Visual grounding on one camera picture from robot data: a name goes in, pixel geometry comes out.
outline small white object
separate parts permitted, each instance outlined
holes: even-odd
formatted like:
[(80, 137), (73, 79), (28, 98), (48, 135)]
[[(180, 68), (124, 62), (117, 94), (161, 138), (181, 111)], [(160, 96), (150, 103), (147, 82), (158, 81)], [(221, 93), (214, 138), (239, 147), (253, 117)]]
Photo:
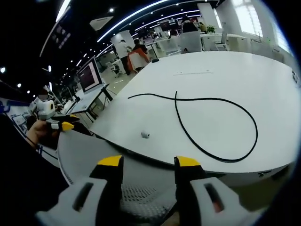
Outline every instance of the small white object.
[(141, 132), (141, 136), (142, 136), (143, 138), (145, 138), (145, 139), (148, 139), (148, 138), (150, 137), (150, 134), (147, 133), (147, 132), (145, 132), (145, 131), (142, 131), (142, 132)]

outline white desk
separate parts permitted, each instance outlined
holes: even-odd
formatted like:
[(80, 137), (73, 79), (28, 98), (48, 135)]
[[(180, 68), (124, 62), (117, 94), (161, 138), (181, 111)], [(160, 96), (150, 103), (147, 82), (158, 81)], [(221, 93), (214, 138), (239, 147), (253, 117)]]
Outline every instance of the white desk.
[[(203, 37), (221, 37), (221, 33), (211, 33), (211, 34), (201, 34), (201, 38)], [(231, 38), (246, 38), (244, 36), (238, 35), (238, 34), (227, 34), (227, 37)]]
[[(142, 96), (218, 97), (233, 101), (255, 118), (258, 141), (244, 160), (225, 163), (198, 150), (182, 130), (174, 101)], [(252, 147), (251, 118), (220, 101), (178, 101), (192, 138), (222, 158), (239, 158)], [(292, 70), (275, 60), (240, 52), (198, 52), (170, 56), (147, 65), (94, 122), (91, 130), (133, 152), (173, 164), (176, 155), (194, 158), (211, 172), (272, 170), (294, 161), (299, 148), (301, 98)], [(150, 138), (141, 137), (141, 131)]]
[(108, 87), (108, 85), (100, 86), (98, 89), (87, 94), (84, 94), (82, 89), (79, 90), (76, 95), (80, 98), (80, 101), (70, 110), (70, 113), (77, 114), (86, 112), (99, 95), (104, 92), (106, 87)]

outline office chair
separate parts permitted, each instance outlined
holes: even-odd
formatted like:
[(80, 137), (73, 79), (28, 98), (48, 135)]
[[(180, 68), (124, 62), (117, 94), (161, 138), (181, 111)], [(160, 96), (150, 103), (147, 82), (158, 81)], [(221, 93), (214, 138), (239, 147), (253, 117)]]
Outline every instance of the office chair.
[(211, 48), (211, 51), (228, 51), (227, 45), (227, 32), (222, 31), (221, 42), (215, 42), (215, 47)]
[(180, 35), (180, 47), (181, 52), (184, 52), (185, 49), (187, 49), (189, 53), (201, 52), (202, 44), (200, 32), (197, 31), (182, 33)]

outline person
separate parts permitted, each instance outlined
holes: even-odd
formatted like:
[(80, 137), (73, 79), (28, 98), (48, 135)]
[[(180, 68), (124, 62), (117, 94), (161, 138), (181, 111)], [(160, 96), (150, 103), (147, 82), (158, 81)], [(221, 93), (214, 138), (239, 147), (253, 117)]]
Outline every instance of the person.
[(143, 44), (140, 44), (140, 40), (139, 39), (135, 39), (134, 40), (134, 43), (135, 43), (135, 47), (133, 48), (133, 50), (136, 50), (136, 49), (142, 49), (142, 51), (147, 54), (147, 48), (145, 45)]
[(116, 44), (116, 52), (118, 57), (120, 58), (123, 68), (126, 71), (127, 75), (130, 75), (130, 70), (128, 69), (127, 65), (127, 53), (132, 50), (132, 48), (126, 44), (126, 41), (121, 40), (119, 43)]
[(168, 39), (171, 39), (171, 36), (177, 36), (178, 32), (175, 29), (170, 30), (170, 35), (168, 37)]
[(200, 28), (201, 32), (205, 32), (205, 34), (207, 34), (207, 27), (205, 26), (205, 24), (203, 24), (202, 22), (199, 22), (199, 28)]
[(5, 128), (1, 135), (1, 143), (5, 144), (2, 146), (1, 179), (5, 184), (2, 204), (8, 214), (4, 214), (7, 222), (4, 220), (3, 225), (16, 225), (20, 220), (38, 225), (34, 214), (52, 208), (59, 194), (68, 187), (61, 170), (36, 151), (36, 145), (48, 134), (47, 124), (40, 120), (34, 122), (25, 140), (8, 116), (0, 114), (0, 123)]
[(187, 32), (197, 32), (196, 26), (189, 20), (188, 17), (183, 18), (183, 33)]

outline desk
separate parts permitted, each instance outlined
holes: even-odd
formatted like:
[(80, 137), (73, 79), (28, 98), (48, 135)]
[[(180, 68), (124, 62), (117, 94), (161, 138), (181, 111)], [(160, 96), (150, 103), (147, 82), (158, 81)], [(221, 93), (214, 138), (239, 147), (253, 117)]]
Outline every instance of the desk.
[[(253, 152), (236, 163), (217, 161), (198, 150), (182, 130), (174, 101), (142, 96), (155, 93), (178, 98), (216, 97), (250, 112), (258, 127)], [(183, 124), (205, 150), (222, 158), (239, 158), (254, 144), (251, 118), (219, 101), (179, 101)], [(114, 98), (90, 128), (95, 134), (135, 153), (173, 164), (176, 155), (194, 158), (206, 171), (244, 178), (282, 167), (299, 149), (301, 97), (292, 69), (273, 59), (242, 52), (197, 52), (148, 64)], [(141, 132), (150, 134), (148, 139)]]
[(77, 114), (77, 113), (85, 113), (92, 103), (101, 95), (101, 93), (104, 93), (107, 98), (111, 101), (113, 98), (106, 90), (108, 87), (108, 84), (105, 86), (101, 86), (99, 89), (96, 89), (90, 93), (78, 95), (80, 98), (80, 101), (71, 109), (69, 112), (71, 114)]
[[(221, 37), (221, 33), (212, 33), (212, 34), (201, 34), (201, 38), (203, 37)], [(227, 34), (227, 37), (231, 38), (246, 38), (244, 36), (238, 35), (238, 34)]]

